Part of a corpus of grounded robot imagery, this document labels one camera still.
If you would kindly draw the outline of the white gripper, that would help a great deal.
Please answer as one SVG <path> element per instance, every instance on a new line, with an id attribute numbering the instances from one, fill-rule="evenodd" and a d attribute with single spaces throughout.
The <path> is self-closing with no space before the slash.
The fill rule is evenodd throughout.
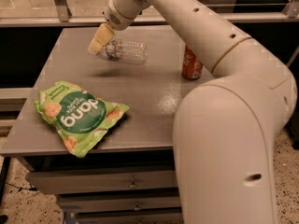
<path id="1" fill-rule="evenodd" d="M 103 15 L 107 23 L 102 23 L 88 47 L 92 55 L 96 55 L 114 36 L 114 29 L 121 31 L 132 24 L 135 18 L 148 8 L 145 0 L 109 0 Z"/>

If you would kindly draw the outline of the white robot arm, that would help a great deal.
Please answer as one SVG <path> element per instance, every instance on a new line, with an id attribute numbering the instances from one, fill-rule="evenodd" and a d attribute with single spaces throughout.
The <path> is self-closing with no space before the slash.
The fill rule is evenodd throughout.
<path id="1" fill-rule="evenodd" d="M 289 68 L 197 0 L 109 0 L 89 50 L 153 6 L 213 79 L 190 91 L 174 118 L 173 149 L 185 224 L 278 224 L 277 133 L 296 107 Z"/>

